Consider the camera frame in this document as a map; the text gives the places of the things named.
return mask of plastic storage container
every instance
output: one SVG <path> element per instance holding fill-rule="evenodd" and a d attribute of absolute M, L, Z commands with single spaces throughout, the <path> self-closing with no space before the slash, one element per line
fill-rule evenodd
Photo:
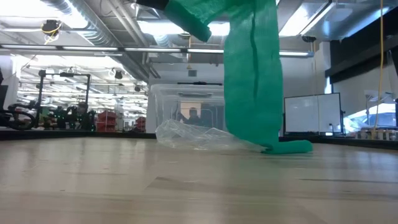
<path fill-rule="evenodd" d="M 226 131 L 224 87 L 219 85 L 152 85 L 156 127 L 168 119 Z"/>

